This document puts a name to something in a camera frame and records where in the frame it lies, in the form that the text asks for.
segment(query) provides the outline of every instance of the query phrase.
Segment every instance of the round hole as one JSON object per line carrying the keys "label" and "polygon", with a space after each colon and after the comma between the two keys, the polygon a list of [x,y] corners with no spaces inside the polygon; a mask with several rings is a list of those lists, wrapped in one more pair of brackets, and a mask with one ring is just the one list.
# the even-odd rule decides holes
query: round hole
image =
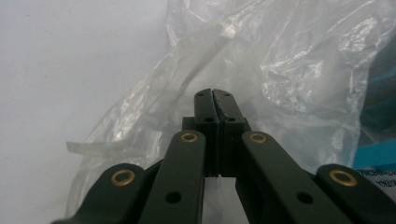
{"label": "round hole", "polygon": [[111,183],[117,187],[129,185],[134,181],[134,172],[132,170],[120,170],[111,176]]}
{"label": "round hole", "polygon": [[181,195],[179,192],[173,191],[166,194],[165,200],[168,203],[178,203],[181,200]]}
{"label": "round hole", "polygon": [[253,133],[250,135],[250,141],[255,143],[264,143],[267,141],[267,138],[261,133]]}
{"label": "round hole", "polygon": [[331,170],[330,173],[330,178],[337,182],[340,185],[344,185],[347,187],[355,187],[358,185],[358,180],[351,174],[342,171],[342,170]]}
{"label": "round hole", "polygon": [[297,194],[297,199],[302,202],[302,203],[313,203],[314,199],[312,198],[311,195],[304,193],[304,192],[300,192]]}
{"label": "round hole", "polygon": [[183,134],[180,136],[180,139],[181,139],[183,142],[189,142],[189,143],[191,143],[191,142],[195,142],[195,141],[198,139],[198,136],[197,136],[195,133],[183,133]]}
{"label": "round hole", "polygon": [[213,121],[215,121],[215,120],[212,119],[212,118],[206,118],[205,121],[210,123],[210,122],[213,122]]}

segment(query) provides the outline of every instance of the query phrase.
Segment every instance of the clear plastic bag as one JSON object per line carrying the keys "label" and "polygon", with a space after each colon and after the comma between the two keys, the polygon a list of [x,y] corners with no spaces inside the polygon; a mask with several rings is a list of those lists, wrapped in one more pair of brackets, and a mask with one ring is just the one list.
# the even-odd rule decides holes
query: clear plastic bag
{"label": "clear plastic bag", "polygon": [[[203,89],[231,92],[253,130],[271,134],[307,171],[351,165],[368,69],[395,31],[389,1],[169,2],[172,48],[111,108],[87,143],[67,216],[99,175],[163,158]],[[204,223],[248,223],[234,180],[207,179]]]}

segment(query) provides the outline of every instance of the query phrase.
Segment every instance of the transparent plastic wrap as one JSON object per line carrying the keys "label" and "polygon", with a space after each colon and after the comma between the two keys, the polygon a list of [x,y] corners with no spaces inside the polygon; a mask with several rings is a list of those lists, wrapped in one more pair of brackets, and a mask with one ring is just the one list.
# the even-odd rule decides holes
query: transparent plastic wrap
{"label": "transparent plastic wrap", "polygon": [[[395,32],[394,1],[171,0],[168,11],[170,52],[86,143],[68,143],[84,156],[68,217],[105,169],[163,158],[193,95],[208,88],[232,93],[252,129],[305,170],[351,165],[368,69]],[[234,180],[206,180],[203,222],[248,223]]]}

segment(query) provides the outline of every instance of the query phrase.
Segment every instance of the white background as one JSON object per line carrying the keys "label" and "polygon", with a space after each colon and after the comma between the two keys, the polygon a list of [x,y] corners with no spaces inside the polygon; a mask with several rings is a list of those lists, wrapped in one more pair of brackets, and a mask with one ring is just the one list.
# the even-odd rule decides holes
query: white background
{"label": "white background", "polygon": [[66,141],[168,50],[166,1],[0,0],[0,223],[63,217],[81,162]]}

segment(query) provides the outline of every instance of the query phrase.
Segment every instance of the black mechanical arm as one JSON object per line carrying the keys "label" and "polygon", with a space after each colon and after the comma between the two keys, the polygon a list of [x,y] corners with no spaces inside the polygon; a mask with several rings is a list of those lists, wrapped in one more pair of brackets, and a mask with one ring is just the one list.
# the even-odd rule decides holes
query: black mechanical arm
{"label": "black mechanical arm", "polygon": [[396,223],[396,204],[345,166],[311,175],[268,133],[250,130],[233,96],[203,90],[162,161],[107,169],[77,213],[53,224],[201,223],[205,177],[235,177],[250,223]]}

